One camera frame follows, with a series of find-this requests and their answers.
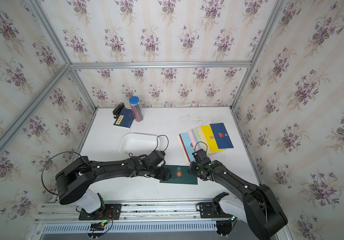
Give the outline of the dark green envelope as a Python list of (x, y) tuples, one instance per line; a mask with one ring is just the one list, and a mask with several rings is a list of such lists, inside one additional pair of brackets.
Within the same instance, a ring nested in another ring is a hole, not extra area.
[(189, 166), (165, 165), (170, 170), (171, 177), (167, 181), (160, 180), (160, 183), (197, 185), (198, 178), (189, 174)]

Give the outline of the yellow envelope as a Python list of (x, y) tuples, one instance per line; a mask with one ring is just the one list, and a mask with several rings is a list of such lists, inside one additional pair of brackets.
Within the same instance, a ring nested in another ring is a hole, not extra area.
[(212, 128), (210, 126), (201, 126), (201, 129), (202, 129), (203, 134), (206, 138), (208, 147), (210, 148), (212, 153), (218, 153), (218, 152), (222, 152), (225, 150), (225, 149), (219, 149), (218, 148), (214, 133), (213, 133)]

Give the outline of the white plastic storage box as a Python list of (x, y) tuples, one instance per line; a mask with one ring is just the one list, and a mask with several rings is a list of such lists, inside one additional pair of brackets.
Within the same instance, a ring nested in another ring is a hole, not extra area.
[(148, 155), (158, 149), (159, 140), (156, 136), (130, 133), (123, 138), (119, 151), (124, 155), (132, 153), (134, 156), (138, 156)]

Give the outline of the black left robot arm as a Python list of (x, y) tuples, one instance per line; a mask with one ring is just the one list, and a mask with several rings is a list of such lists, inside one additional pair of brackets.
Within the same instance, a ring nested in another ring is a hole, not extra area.
[(90, 161), (80, 156), (59, 172), (55, 181), (61, 205), (76, 204), (88, 214), (105, 210), (102, 196), (90, 189), (99, 181), (113, 178), (146, 177), (167, 181), (171, 171), (165, 167), (165, 152), (154, 150), (149, 155), (133, 156), (112, 162)]

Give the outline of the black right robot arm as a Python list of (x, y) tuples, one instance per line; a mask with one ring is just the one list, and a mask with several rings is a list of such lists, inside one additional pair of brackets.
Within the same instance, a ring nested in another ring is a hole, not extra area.
[(288, 224), (287, 216), (273, 191), (257, 186), (233, 174), (221, 162), (211, 159), (203, 149), (192, 153), (189, 173), (203, 181), (222, 185), (228, 191), (218, 194), (212, 203), (200, 203), (203, 218), (232, 216), (248, 224), (260, 240), (268, 240)]

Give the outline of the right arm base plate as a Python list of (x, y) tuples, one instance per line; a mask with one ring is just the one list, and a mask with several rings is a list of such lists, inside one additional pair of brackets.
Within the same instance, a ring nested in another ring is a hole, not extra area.
[(232, 219), (233, 216), (225, 214), (219, 206), (213, 202), (200, 202), (196, 204), (196, 211), (201, 219)]

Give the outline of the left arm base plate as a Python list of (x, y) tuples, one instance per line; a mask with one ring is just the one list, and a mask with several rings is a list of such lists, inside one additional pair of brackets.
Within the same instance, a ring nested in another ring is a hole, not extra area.
[(105, 204), (104, 207), (98, 209), (94, 213), (87, 213), (84, 209), (81, 210), (78, 220), (79, 221), (94, 221), (94, 220), (118, 220), (120, 218), (122, 204)]

